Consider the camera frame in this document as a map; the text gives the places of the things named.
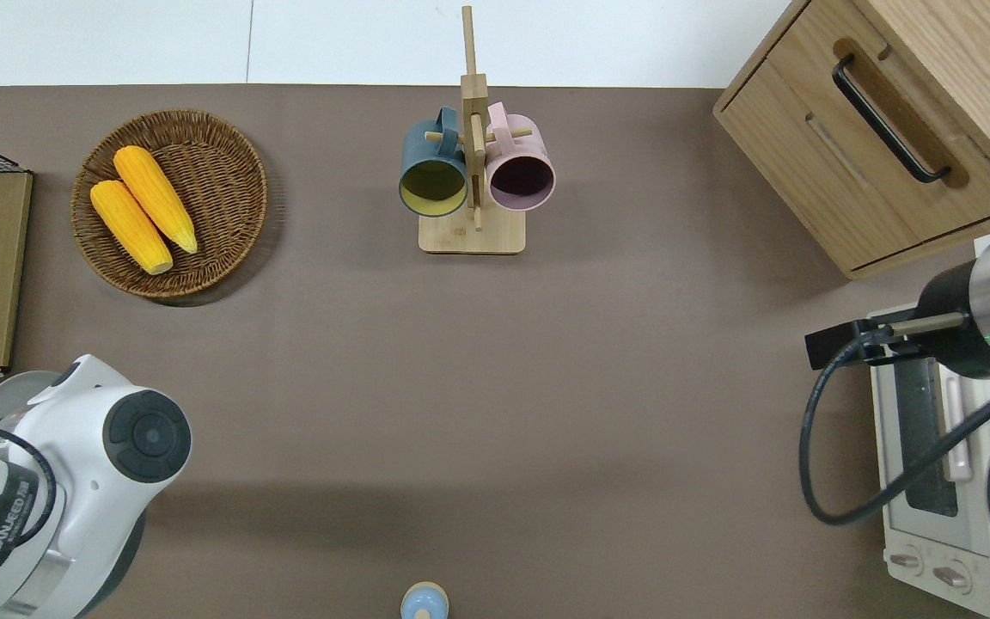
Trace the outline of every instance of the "mug handle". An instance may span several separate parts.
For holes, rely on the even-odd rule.
[[[510,119],[506,117],[506,108],[503,102],[492,103],[487,107],[487,114],[491,116],[491,131],[495,136],[495,145],[502,156],[507,156],[514,152],[514,136],[510,134]]]
[[[441,131],[441,144],[437,147],[437,156],[451,158],[456,150],[456,110],[445,106],[437,113],[437,129]]]

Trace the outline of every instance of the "pink mug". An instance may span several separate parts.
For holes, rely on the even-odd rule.
[[[495,136],[486,146],[488,193],[495,204],[511,211],[530,211],[545,204],[553,195],[555,173],[537,123],[519,113],[507,114],[502,102],[493,103],[487,112],[492,119],[487,132]],[[512,136],[523,129],[530,134]]]

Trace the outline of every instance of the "black drawer handle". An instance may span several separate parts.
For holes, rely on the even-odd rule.
[[[934,183],[934,181],[946,176],[950,172],[950,166],[947,165],[946,168],[939,169],[938,172],[931,172],[930,169],[923,168],[923,164],[908,150],[903,140],[896,136],[895,131],[892,131],[889,123],[884,122],[881,114],[877,113],[877,110],[873,109],[873,106],[865,100],[865,96],[853,85],[853,82],[850,82],[850,78],[846,75],[846,67],[851,62],[853,62],[853,54],[847,54],[845,58],[840,60],[835,66],[835,70],[832,71],[832,81],[835,82],[835,86],[838,87],[842,95],[846,97],[846,101],[850,101],[853,109],[858,110],[865,124],[869,125],[869,128],[877,134],[878,138],[881,138],[884,145],[892,151],[896,160],[900,161],[900,164],[915,180],[920,183]]]

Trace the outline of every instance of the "black cable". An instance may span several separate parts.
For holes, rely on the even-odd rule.
[[[903,493],[904,489],[911,486],[911,483],[916,481],[927,468],[938,462],[939,458],[942,458],[943,455],[946,455],[958,443],[965,440],[969,434],[973,434],[977,428],[983,426],[987,420],[990,420],[989,401],[985,405],[982,405],[979,410],[968,415],[958,427],[952,428],[942,438],[936,440],[914,462],[904,467],[903,473],[900,473],[892,482],[889,482],[889,485],[881,489],[880,493],[873,494],[863,505],[840,514],[832,514],[824,511],[820,507],[820,503],[816,502],[816,497],[812,491],[812,478],[810,478],[810,435],[812,435],[812,422],[816,414],[816,405],[820,403],[822,392],[824,392],[824,388],[828,385],[828,380],[835,370],[841,368],[848,358],[855,355],[859,348],[865,345],[879,344],[888,334],[888,330],[876,330],[876,332],[864,333],[842,347],[836,353],[835,357],[833,357],[832,361],[829,362],[828,367],[825,367],[816,379],[816,384],[812,388],[812,395],[809,396],[809,403],[804,409],[800,444],[801,491],[804,493],[804,502],[808,503],[809,510],[812,511],[813,516],[825,524],[856,524],[856,522],[864,520],[864,518],[873,516],[873,514],[877,513],[877,510],[883,508],[892,499]]]
[[[52,472],[52,465],[48,463],[47,458],[44,458],[43,454],[40,454],[40,450],[32,446],[24,438],[21,438],[21,436],[17,436],[14,432],[0,430],[0,438],[7,439],[9,442],[25,450],[28,455],[33,456],[36,466],[40,467],[40,473],[44,474],[44,479],[48,485],[48,498],[44,501],[44,509],[40,510],[40,517],[36,518],[36,522],[34,522],[30,530],[17,537],[15,541],[16,547],[32,540],[36,534],[40,533],[40,529],[43,529],[44,525],[47,524],[48,518],[52,516],[52,508],[56,505],[56,474]]]

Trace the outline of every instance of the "oven knob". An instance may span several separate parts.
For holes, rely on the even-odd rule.
[[[935,579],[942,580],[954,591],[968,594],[973,591],[973,577],[969,576],[969,571],[961,561],[950,561],[949,567],[935,567]]]
[[[915,575],[923,573],[923,557],[920,556],[919,550],[915,546],[907,546],[900,552],[884,549],[884,561],[890,565],[903,567]]]

